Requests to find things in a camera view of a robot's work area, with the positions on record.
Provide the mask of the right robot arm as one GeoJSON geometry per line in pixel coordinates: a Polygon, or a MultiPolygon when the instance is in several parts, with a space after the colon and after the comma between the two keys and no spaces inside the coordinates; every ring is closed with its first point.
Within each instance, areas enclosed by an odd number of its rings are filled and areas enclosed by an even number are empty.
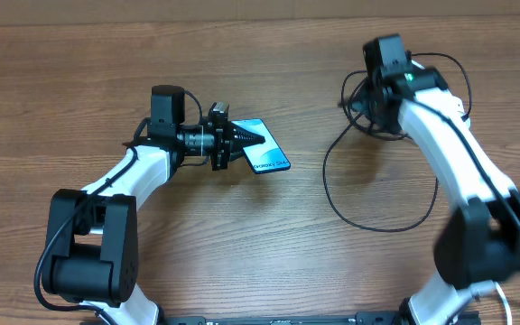
{"type": "Polygon", "coordinates": [[[399,35],[365,43],[363,56],[367,76],[348,99],[350,109],[377,131],[418,145],[451,211],[433,249],[435,273],[392,322],[465,322],[472,301],[520,272],[520,190],[482,150],[440,72],[416,63],[399,35]]]}

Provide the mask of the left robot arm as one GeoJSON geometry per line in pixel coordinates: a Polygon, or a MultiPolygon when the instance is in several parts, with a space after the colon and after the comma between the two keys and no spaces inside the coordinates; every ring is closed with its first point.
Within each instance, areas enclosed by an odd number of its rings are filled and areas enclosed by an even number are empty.
{"type": "Polygon", "coordinates": [[[124,158],[80,190],[51,198],[45,248],[33,290],[51,311],[92,311],[106,324],[162,324],[163,310],[139,287],[137,211],[164,185],[187,156],[201,156],[213,170],[263,144],[265,137],[228,118],[216,102],[185,125],[190,92],[173,85],[152,88],[151,114],[125,143],[124,158]]]}

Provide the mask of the blue screen smartphone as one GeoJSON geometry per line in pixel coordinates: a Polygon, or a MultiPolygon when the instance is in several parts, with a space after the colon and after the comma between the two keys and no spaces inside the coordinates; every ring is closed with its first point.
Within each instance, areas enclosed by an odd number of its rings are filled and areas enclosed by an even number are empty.
{"type": "Polygon", "coordinates": [[[262,144],[244,148],[244,155],[255,174],[280,172],[291,168],[282,148],[275,141],[262,119],[236,120],[234,124],[248,132],[261,135],[265,139],[262,144]]]}

